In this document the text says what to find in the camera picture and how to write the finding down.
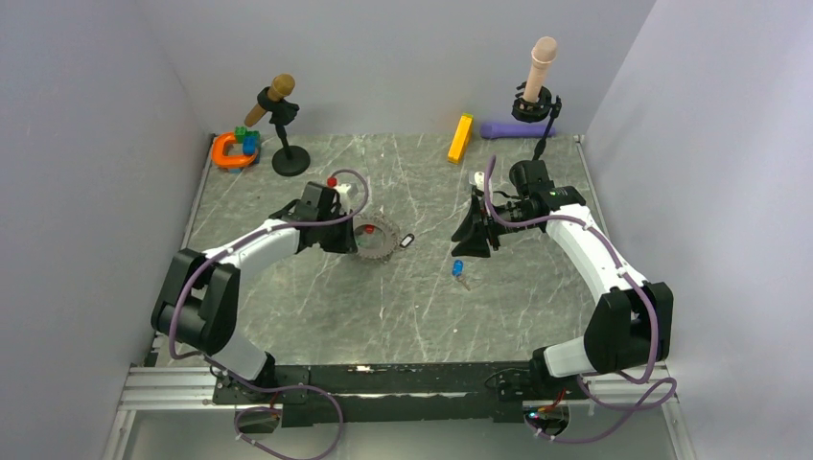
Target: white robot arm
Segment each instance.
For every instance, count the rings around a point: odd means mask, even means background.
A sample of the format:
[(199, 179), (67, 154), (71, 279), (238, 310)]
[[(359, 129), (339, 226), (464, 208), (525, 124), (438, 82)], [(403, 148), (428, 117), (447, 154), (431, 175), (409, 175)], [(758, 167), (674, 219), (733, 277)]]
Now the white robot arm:
[[(531, 377), (542, 385), (558, 384), (557, 380), (571, 376), (606, 374), (645, 364), (653, 323), (636, 288), (656, 312), (656, 359), (665, 359), (673, 300), (666, 284), (649, 283), (617, 253), (595, 225), (584, 198), (573, 187), (555, 187), (544, 161), (520, 161), (509, 177), (517, 189), (516, 201), (493, 206), (484, 199), (491, 192), (485, 184), (488, 179), (475, 174), (472, 204), (452, 236), (458, 242), (452, 255), (491, 257), (491, 250), (499, 249), (500, 235), (539, 228), (564, 249), (596, 304), (584, 335), (533, 352)], [(532, 219), (538, 223), (528, 225)]]
[[(300, 199), (228, 244), (203, 252), (178, 251), (152, 312), (153, 328), (171, 335), (175, 304), (184, 287), (193, 283), (196, 290), (186, 296), (176, 319), (176, 339), (257, 386), (275, 386), (273, 356), (236, 328), (239, 292), (270, 265), (314, 244), (326, 252), (357, 252), (353, 220), (348, 218), (351, 210), (342, 207), (356, 189), (332, 185), (309, 182)], [(331, 223), (342, 218), (341, 223)], [(209, 265), (192, 279), (204, 264)]]

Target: yellow toy brick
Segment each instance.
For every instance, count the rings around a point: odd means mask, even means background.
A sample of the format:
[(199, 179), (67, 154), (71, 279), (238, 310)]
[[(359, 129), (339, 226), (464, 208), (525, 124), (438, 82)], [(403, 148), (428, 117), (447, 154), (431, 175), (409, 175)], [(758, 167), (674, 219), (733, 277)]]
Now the yellow toy brick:
[(464, 113), (457, 124), (457, 131), (452, 138), (452, 146), (449, 147), (449, 161), (459, 165), (466, 153), (466, 146), (469, 145), (469, 138), (472, 137), (472, 115)]

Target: metal gear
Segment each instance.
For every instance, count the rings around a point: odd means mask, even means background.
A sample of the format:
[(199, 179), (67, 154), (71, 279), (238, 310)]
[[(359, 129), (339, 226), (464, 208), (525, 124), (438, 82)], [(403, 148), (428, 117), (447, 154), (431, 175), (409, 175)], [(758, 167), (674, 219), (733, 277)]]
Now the metal gear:
[(353, 218), (357, 255), (363, 259), (386, 259), (398, 249), (398, 225), (381, 214), (360, 214)]

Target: black holder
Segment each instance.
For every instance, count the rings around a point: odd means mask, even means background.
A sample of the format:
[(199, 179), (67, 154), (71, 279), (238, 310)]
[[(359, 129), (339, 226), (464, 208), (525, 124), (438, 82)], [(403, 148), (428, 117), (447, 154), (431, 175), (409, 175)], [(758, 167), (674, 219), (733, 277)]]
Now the black holder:
[[(526, 81), (523, 81), (523, 84), (517, 86), (517, 90), (525, 89), (525, 84)], [(511, 110), (511, 115), (513, 115), (514, 119), (518, 122), (538, 123), (550, 115), (547, 119), (545, 134), (534, 148), (533, 159), (538, 160), (545, 152), (545, 147), (547, 147), (547, 136), (553, 127), (553, 120), (556, 120), (559, 117), (559, 112), (562, 111), (562, 98), (556, 96), (556, 102), (554, 102), (550, 90), (544, 86), (539, 89), (539, 101), (536, 103), (526, 101), (523, 98), (523, 93), (517, 93), (514, 98), (514, 107)]]
[(308, 151), (298, 146), (288, 145), (288, 134), (285, 132), (285, 126), (296, 118), (299, 105), (289, 103), (285, 99), (272, 101), (267, 92), (268, 87), (260, 91), (257, 95), (257, 105), (271, 114), (268, 122), (274, 125), (277, 136), (282, 142), (282, 148), (277, 150), (271, 158), (271, 167), (284, 177), (294, 177), (304, 173), (311, 165), (311, 156)]
[(283, 125), (274, 125), (274, 128), (282, 142), (282, 148), (277, 150), (271, 158), (271, 167), (284, 177), (294, 177), (304, 173), (311, 165), (311, 156), (308, 151), (288, 144), (288, 135)]

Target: orange ring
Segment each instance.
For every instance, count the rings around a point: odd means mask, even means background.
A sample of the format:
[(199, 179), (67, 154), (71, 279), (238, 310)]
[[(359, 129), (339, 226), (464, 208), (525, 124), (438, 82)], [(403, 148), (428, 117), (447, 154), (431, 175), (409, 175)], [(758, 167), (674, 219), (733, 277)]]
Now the orange ring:
[(212, 161), (219, 167), (230, 170), (245, 168), (257, 158), (259, 149), (255, 149), (253, 155), (226, 155), (229, 146), (235, 143), (237, 143), (237, 137), (234, 132), (225, 132), (218, 136), (212, 144)]

